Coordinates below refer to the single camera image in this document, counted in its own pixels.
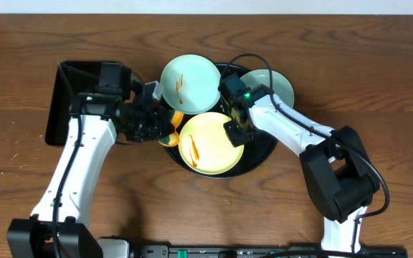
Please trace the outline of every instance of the food stain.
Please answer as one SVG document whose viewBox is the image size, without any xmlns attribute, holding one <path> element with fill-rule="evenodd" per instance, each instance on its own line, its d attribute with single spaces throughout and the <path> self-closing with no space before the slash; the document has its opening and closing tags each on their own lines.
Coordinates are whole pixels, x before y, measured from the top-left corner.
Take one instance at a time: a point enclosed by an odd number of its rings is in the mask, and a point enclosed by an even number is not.
<svg viewBox="0 0 413 258">
<path fill-rule="evenodd" d="M 194 158 L 192 157 L 191 149 L 189 149 L 189 155 L 191 156 L 191 159 L 192 159 L 192 165 L 196 168 L 197 163 L 194 161 Z"/>
<path fill-rule="evenodd" d="M 199 155 L 199 151 L 197 150 L 197 147 L 195 146 L 195 142 L 194 142 L 194 138 L 191 136 L 191 140 L 192 140 L 192 148 L 194 148 L 194 154 L 195 154 L 195 159 L 199 160 L 200 159 L 200 155 Z"/>
<path fill-rule="evenodd" d="M 189 155 L 191 156 L 192 159 L 192 165 L 196 168 L 197 167 L 197 162 L 200 160 L 200 154 L 199 151 L 197 150 L 197 147 L 195 146 L 194 138 L 192 135 L 189 135 L 192 140 L 192 148 L 189 149 Z M 191 149 L 194 149 L 194 157 L 192 157 Z"/>
<path fill-rule="evenodd" d="M 183 87 L 183 74 L 181 74 L 181 79 L 179 81 L 176 81 L 176 94 L 179 97 L 179 103 L 183 104 L 183 100 L 181 99 L 181 96 L 179 95 L 179 92 L 181 88 Z"/>
</svg>

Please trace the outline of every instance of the wood grain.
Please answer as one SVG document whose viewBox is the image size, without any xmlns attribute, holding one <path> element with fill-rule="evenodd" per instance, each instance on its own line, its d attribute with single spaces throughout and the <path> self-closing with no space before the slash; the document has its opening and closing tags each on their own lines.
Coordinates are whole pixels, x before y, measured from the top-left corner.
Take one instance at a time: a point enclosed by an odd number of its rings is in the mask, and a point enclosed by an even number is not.
<svg viewBox="0 0 413 258">
<path fill-rule="evenodd" d="M 120 60 L 151 81 L 181 54 L 226 62 L 243 52 L 288 77 L 295 109 L 357 129 L 391 191 L 361 241 L 413 257 L 413 16 L 171 15 L 0 15 L 0 257 L 10 256 L 10 221 L 29 216 L 62 152 L 44 142 L 57 61 Z M 383 200 L 376 194 L 370 210 Z M 145 143 L 111 149 L 90 231 L 138 243 L 278 246 L 319 242 L 323 218 L 283 145 L 251 173 L 211 180 Z"/>
</svg>

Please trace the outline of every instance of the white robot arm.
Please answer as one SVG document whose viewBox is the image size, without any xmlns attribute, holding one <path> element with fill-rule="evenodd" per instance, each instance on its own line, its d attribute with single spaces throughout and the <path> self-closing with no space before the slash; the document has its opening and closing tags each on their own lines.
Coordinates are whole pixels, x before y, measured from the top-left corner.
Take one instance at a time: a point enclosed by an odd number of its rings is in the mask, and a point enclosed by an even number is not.
<svg viewBox="0 0 413 258">
<path fill-rule="evenodd" d="M 102 120 L 99 115 L 81 115 L 81 148 L 68 174 L 62 191 L 58 222 L 69 216 L 77 223 L 89 225 L 90 204 L 97 186 L 103 161 L 117 136 L 112 120 Z M 32 216 L 40 221 L 52 221 L 53 200 L 57 194 L 60 179 L 65 172 L 77 140 L 77 118 L 71 118 L 68 138 L 55 173 L 41 201 L 34 207 Z"/>
<path fill-rule="evenodd" d="M 333 128 L 320 125 L 306 118 L 304 115 L 287 106 L 278 95 L 273 95 L 275 102 L 293 118 L 297 118 L 300 122 L 312 127 L 318 132 L 331 136 Z M 275 109 L 270 99 L 270 95 L 261 97 L 255 101 L 255 104 L 250 108 L 250 117 L 256 128 L 268 132 L 276 137 L 281 143 L 286 145 L 295 155 L 299 156 L 307 146 L 318 145 L 325 139 L 310 133 L 308 130 L 295 124 L 282 113 Z M 334 157 L 329 158 L 330 162 L 335 161 Z M 324 250 L 351 252 L 352 237 L 354 231 L 354 219 L 358 214 L 364 214 L 367 207 L 361 207 L 348 215 L 348 218 L 343 223 L 331 221 L 324 218 L 324 237 L 321 242 L 321 247 Z M 356 232 L 354 244 L 355 252 L 361 248 L 359 244 L 359 229 Z"/>
</svg>

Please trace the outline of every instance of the black bowl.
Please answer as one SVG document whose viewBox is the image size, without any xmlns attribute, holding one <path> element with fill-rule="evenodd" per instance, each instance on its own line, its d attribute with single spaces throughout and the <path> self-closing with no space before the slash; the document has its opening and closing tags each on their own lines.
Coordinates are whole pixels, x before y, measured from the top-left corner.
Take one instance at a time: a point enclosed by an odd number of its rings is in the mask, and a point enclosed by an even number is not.
<svg viewBox="0 0 413 258">
<path fill-rule="evenodd" d="M 218 70 L 222 72 L 222 70 L 226 66 L 226 63 L 215 63 L 214 65 L 216 65 Z M 232 64 L 229 66 L 228 70 L 224 74 L 224 77 L 232 75 L 234 72 L 236 72 L 238 76 L 241 77 L 249 71 L 250 70 L 245 67 Z M 166 101 L 163 98 L 161 100 L 161 104 L 168 109 L 173 109 L 172 107 L 170 107 L 170 105 L 166 103 Z M 218 103 L 208 112 L 218 112 L 224 114 L 224 111 L 222 110 L 221 106 L 221 100 L 218 101 Z M 194 116 L 195 115 L 184 115 L 183 120 L 181 121 L 181 124 L 177 129 L 178 133 L 181 132 L 181 129 L 187 123 L 187 121 L 189 121 L 189 119 L 193 118 Z M 175 162 L 177 162 L 181 167 L 185 168 L 186 170 L 191 171 L 192 173 L 196 173 L 197 175 L 206 176 L 209 178 L 231 178 L 234 176 L 240 176 L 245 173 L 248 173 L 256 167 L 258 167 L 260 164 L 262 164 L 273 152 L 277 143 L 278 140 L 276 138 L 264 131 L 260 131 L 254 137 L 253 141 L 245 143 L 242 157 L 240 158 L 238 163 L 228 171 L 216 175 L 207 175 L 204 173 L 199 173 L 191 167 L 189 167 L 181 157 L 178 146 L 164 148 Z"/>
</svg>

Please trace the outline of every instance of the black cable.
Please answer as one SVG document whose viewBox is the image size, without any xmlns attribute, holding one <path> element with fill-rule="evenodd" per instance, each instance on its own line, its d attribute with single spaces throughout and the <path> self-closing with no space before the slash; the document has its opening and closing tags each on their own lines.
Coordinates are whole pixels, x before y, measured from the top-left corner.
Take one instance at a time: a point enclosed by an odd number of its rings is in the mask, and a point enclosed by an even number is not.
<svg viewBox="0 0 413 258">
<path fill-rule="evenodd" d="M 75 92 L 74 92 L 74 90 L 72 89 L 72 86 L 71 86 L 71 84 L 70 84 L 70 81 L 68 80 L 68 78 L 66 78 L 65 71 L 63 71 L 63 67 L 62 67 L 62 65 L 60 64 L 60 62 L 57 62 L 57 69 L 58 69 L 58 72 L 60 73 L 60 77 L 62 78 L 63 83 L 64 83 L 65 86 L 66 86 L 66 90 L 68 91 L 68 94 L 69 94 L 70 97 L 71 97 L 71 100 L 73 100 L 73 99 L 75 98 Z"/>
<path fill-rule="evenodd" d="M 376 258 L 375 256 L 367 254 L 354 254 L 348 252 L 328 251 L 328 250 L 295 250 L 276 252 L 273 254 L 266 254 L 259 258 L 279 258 L 279 257 L 292 257 L 292 256 L 312 256 L 316 257 L 348 257 L 348 258 Z"/>
<path fill-rule="evenodd" d="M 269 70 L 269 80 L 270 80 L 269 88 L 273 91 L 272 68 L 270 67 L 270 64 L 263 57 L 261 57 L 258 54 L 240 54 L 240 55 L 234 57 L 232 60 L 230 60 L 230 62 L 222 70 L 221 77 L 219 78 L 219 84 L 222 83 L 222 77 L 224 76 L 225 72 L 227 71 L 227 68 L 235 60 L 239 59 L 240 57 L 256 57 L 258 59 L 261 59 L 265 63 L 265 65 L 267 66 L 267 69 Z M 390 203 L 390 194 L 389 194 L 388 186 L 386 185 L 384 178 L 381 176 L 379 171 L 371 164 L 371 162 L 369 162 L 366 158 L 364 158 L 364 156 L 359 151 L 357 151 L 354 147 L 352 147 L 348 144 L 342 143 L 341 141 L 336 140 L 336 139 L 334 139 L 334 138 L 332 138 L 328 135 L 324 135 L 323 133 L 320 133 L 317 130 L 315 130 L 315 128 L 313 128 L 312 126 L 309 126 L 309 125 L 306 125 L 306 124 L 300 122 L 298 119 L 294 118 L 292 115 L 285 112 L 280 107 L 280 105 L 278 105 L 275 102 L 273 94 L 270 95 L 270 100 L 272 101 L 272 104 L 273 104 L 273 106 L 275 107 L 276 110 L 278 110 L 280 113 L 282 113 L 282 115 L 284 115 L 287 119 L 293 121 L 296 125 L 299 125 L 300 127 L 306 129 L 307 131 L 309 131 L 310 133 L 312 133 L 314 135 L 320 136 L 320 137 L 326 139 L 327 141 L 332 142 L 333 144 L 335 144 L 335 145 L 339 146 L 340 148 L 344 149 L 345 151 L 348 151 L 350 154 L 353 154 L 356 157 L 358 157 L 361 161 L 363 161 L 371 169 L 372 172 L 374 172 L 374 174 L 377 177 L 377 179 L 379 180 L 382 188 L 384 189 L 384 194 L 385 194 L 384 205 L 376 211 L 372 211 L 372 212 L 362 214 L 362 215 L 359 214 L 354 219 L 355 227 L 354 227 L 354 231 L 353 231 L 353 241 L 352 241 L 352 244 L 351 244 L 351 249 L 352 249 L 352 252 L 354 253 L 355 252 L 354 251 L 354 249 L 355 249 L 354 244 L 355 244 L 355 241 L 356 241 L 356 232 L 358 230 L 358 225 L 360 223 L 359 219 L 379 215 L 379 214 L 383 213 L 384 211 L 386 211 L 386 209 L 388 208 L 388 205 Z"/>
<path fill-rule="evenodd" d="M 123 143 L 123 142 L 120 142 L 118 140 L 115 141 L 114 143 L 117 144 L 117 145 L 136 145 L 136 143 L 143 143 L 143 139 L 141 137 L 139 137 L 139 138 L 140 138 L 139 141 L 129 140 L 129 142 L 131 142 L 131 143 Z"/>
<path fill-rule="evenodd" d="M 74 92 L 72 91 L 72 87 L 68 79 L 66 78 L 65 72 L 63 71 L 62 66 L 60 63 L 57 63 L 58 66 L 58 71 L 60 73 L 60 76 L 63 79 L 63 82 L 65 86 L 67 86 L 70 89 L 70 92 L 72 92 L 72 98 L 74 99 Z M 75 142 L 75 147 L 72 150 L 70 160 L 68 161 L 68 164 L 66 165 L 65 172 L 63 173 L 62 179 L 60 180 L 60 183 L 58 185 L 57 189 L 57 194 L 55 195 L 54 199 L 54 210 L 52 212 L 52 238 L 54 242 L 54 250 L 57 258 L 62 258 L 62 253 L 60 250 L 60 241 L 58 239 L 58 208 L 60 207 L 60 199 L 62 198 L 62 192 L 63 192 L 63 187 L 65 186 L 66 179 L 68 177 L 68 173 L 70 172 L 72 163 L 76 157 L 77 152 L 79 151 L 79 147 L 81 144 L 82 140 L 82 120 L 80 117 L 80 111 L 81 111 L 81 104 L 80 102 L 77 103 L 77 140 Z"/>
<path fill-rule="evenodd" d="M 144 84 L 144 81 L 143 81 L 143 78 L 141 77 L 141 75 L 138 73 L 138 72 L 136 72 L 136 71 L 132 71 L 132 73 L 133 74 L 135 74 L 135 76 L 138 78 L 138 80 L 141 82 L 141 84 L 144 86 L 145 84 Z"/>
</svg>

